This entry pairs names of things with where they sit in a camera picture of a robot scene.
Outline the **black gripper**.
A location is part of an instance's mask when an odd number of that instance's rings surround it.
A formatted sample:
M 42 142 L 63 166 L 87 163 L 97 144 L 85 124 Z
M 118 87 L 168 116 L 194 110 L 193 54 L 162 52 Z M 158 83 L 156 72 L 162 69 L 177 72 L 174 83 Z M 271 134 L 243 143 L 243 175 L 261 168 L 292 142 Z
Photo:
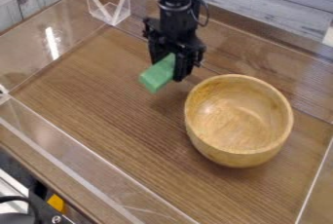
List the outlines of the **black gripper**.
M 173 36 L 162 31 L 162 23 L 156 18 L 144 18 L 144 37 L 149 41 L 152 62 L 158 63 L 170 53 L 176 54 L 173 80 L 181 82 L 201 66 L 208 46 L 190 31 L 181 36 Z

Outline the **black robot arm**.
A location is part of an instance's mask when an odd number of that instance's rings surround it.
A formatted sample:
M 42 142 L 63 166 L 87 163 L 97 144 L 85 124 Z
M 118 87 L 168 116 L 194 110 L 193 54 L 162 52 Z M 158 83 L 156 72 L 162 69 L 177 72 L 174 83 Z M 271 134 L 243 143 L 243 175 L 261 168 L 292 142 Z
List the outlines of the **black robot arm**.
M 144 36 L 149 40 L 153 63 L 169 54 L 176 55 L 173 80 L 181 82 L 201 66 L 208 50 L 197 35 L 198 26 L 205 27 L 210 19 L 200 21 L 201 7 L 210 13 L 205 0 L 158 0 L 160 17 L 145 17 Z

